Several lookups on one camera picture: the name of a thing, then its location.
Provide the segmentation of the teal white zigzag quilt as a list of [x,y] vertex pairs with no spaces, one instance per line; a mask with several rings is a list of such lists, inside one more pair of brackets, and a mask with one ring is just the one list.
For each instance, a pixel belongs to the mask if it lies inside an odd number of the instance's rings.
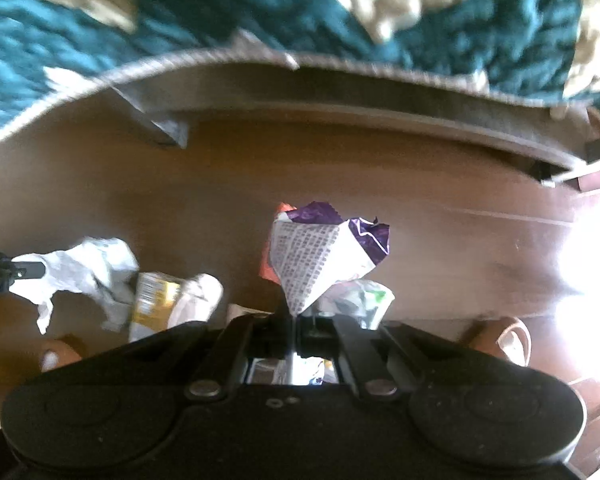
[[600,0],[0,0],[0,142],[63,102],[247,48],[600,110]]

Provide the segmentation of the low wooden bench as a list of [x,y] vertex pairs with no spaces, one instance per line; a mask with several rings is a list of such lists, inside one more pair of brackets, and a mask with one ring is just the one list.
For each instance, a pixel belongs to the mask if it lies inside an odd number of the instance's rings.
[[205,110],[422,133],[524,156],[547,186],[600,174],[600,111],[586,104],[526,107],[328,68],[207,64],[118,82],[141,118],[168,133],[179,114]]

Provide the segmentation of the person's foot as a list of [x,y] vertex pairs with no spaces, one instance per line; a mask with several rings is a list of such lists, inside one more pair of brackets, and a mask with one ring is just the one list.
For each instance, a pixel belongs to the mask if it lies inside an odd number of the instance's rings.
[[520,318],[496,318],[483,321],[468,346],[518,366],[528,366],[532,339]]

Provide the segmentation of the purple white snack wrapper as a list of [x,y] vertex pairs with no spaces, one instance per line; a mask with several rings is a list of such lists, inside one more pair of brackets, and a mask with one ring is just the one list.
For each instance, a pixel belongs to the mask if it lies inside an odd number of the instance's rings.
[[279,214],[271,229],[271,264],[294,318],[332,285],[365,278],[390,252],[388,224],[342,218],[324,202]]

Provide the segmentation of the white green snack wrapper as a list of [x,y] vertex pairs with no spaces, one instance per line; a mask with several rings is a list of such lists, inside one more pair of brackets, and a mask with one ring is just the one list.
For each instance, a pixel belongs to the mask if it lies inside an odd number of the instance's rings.
[[391,289],[370,280],[332,285],[314,304],[314,311],[355,318],[364,330],[377,330],[396,299]]

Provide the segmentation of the yellow drink carton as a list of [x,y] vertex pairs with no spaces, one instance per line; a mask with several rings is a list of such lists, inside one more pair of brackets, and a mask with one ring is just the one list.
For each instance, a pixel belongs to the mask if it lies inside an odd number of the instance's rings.
[[168,328],[169,318],[180,296],[183,281],[159,272],[138,274],[135,304],[129,327],[129,342]]

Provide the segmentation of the white tissue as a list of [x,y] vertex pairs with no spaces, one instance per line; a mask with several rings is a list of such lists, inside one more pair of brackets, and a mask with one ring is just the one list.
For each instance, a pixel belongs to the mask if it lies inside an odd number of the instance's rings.
[[120,238],[87,237],[66,250],[25,254],[12,259],[19,269],[34,264],[39,278],[17,278],[8,291],[38,308],[36,326],[41,334],[50,327],[56,292],[71,292],[94,300],[105,313],[105,330],[118,332],[128,324],[135,301],[132,279],[138,263],[129,245]]

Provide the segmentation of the white paper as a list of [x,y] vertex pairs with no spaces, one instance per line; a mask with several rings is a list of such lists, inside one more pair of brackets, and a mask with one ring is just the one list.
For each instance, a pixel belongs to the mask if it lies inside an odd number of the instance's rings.
[[168,327],[187,322],[208,322],[223,296],[221,282],[210,274],[198,274],[186,281],[170,313]]

